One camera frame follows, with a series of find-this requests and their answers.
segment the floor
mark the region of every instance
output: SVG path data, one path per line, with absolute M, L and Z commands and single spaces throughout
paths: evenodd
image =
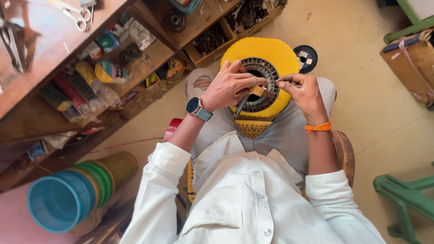
M 334 130 L 344 132 L 355 151 L 354 199 L 383 235 L 387 243 L 403 244 L 391 238 L 386 226 L 394 219 L 393 208 L 376 194 L 372 181 L 390 174 L 413 180 L 434 173 L 434 112 L 420 107 L 379 55 L 383 36 L 408 24 L 399 7 L 379 10 L 375 0 L 289 1 L 282 15 L 253 36 L 277 38 L 291 48 L 310 45 L 319 63 L 312 75 L 334 82 L 338 97 L 332 112 Z M 210 65 L 218 72 L 220 61 Z M 147 138 L 163 137 L 172 118 L 183 118 L 183 84 L 178 84 L 127 125 L 105 140 L 99 149 Z M 89 154 L 100 158 L 118 151 L 134 154 L 141 166 L 162 139 L 119 146 L 109 152 Z M 128 199 L 138 190 L 141 173 L 126 188 Z M 185 175 L 179 190 L 184 194 Z M 418 237 L 432 240 L 432 225 L 418 219 Z

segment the grey jeans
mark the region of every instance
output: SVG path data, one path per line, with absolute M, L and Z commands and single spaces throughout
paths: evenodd
M 214 78 L 215 75 L 209 69 L 193 70 L 185 82 L 185 94 L 188 99 L 201 96 L 207 87 L 203 85 L 208 84 Z M 335 86 L 326 78 L 319 77 L 317 80 L 327 116 L 330 118 L 337 95 Z M 259 154 L 267 155 L 274 148 L 297 173 L 303 178 L 306 177 L 309 166 L 307 133 L 304 130 L 306 118 L 294 100 L 291 99 L 267 130 L 255 139 L 247 138 L 239 131 L 229 108 L 219 109 L 213 114 L 211 119 L 202 127 L 194 142 L 191 150 L 193 163 L 199 154 L 220 137 L 229 132 L 237 131 L 238 138 L 246 152 L 256 151 Z

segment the hand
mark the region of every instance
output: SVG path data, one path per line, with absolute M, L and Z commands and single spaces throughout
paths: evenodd
M 217 109 L 236 105 L 249 94 L 250 87 L 268 83 L 265 78 L 247 73 L 241 61 L 236 60 L 231 63 L 226 60 L 216 78 L 201 96 L 202 107 L 212 113 Z
M 329 121 L 316 77 L 292 73 L 280 77 L 276 83 L 292 96 L 308 125 L 317 126 Z

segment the green plastic stand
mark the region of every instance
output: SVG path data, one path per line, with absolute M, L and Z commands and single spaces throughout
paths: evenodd
M 398 32 L 386 34 L 384 36 L 384 42 L 386 44 L 389 44 L 393 40 L 399 39 L 400 37 L 408 36 L 412 33 L 417 33 L 434 26 L 434 16 L 421 20 L 408 0 L 397 1 L 413 25 Z
M 434 176 L 404 182 L 390 175 L 380 175 L 373 183 L 375 191 L 395 205 L 397 223 L 387 227 L 389 235 L 412 244 L 421 244 L 414 233 L 408 210 L 413 209 L 434 221 L 434 200 L 422 194 L 422 190 L 434 187 Z

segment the pink string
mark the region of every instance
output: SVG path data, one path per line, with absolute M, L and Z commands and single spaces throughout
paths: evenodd
M 434 90 L 431 87 L 431 84 L 425 79 L 425 77 L 419 72 L 419 70 L 416 68 L 416 66 L 414 65 L 413 61 L 410 58 L 410 55 L 407 52 L 407 47 L 404 46 L 404 41 L 405 41 L 405 37 L 401 37 L 399 38 L 399 49 L 401 50 L 399 53 L 395 53 L 392 57 L 391 60 L 394 60 L 396 57 L 398 57 L 401 53 L 404 54 L 404 56 L 407 58 L 407 60 L 409 61 L 411 67 L 414 69 L 414 71 L 419 75 L 419 77 L 425 82 L 425 84 L 427 85 L 427 87 L 429 87 L 429 91 L 427 91 L 426 93 L 432 97 L 434 97 Z

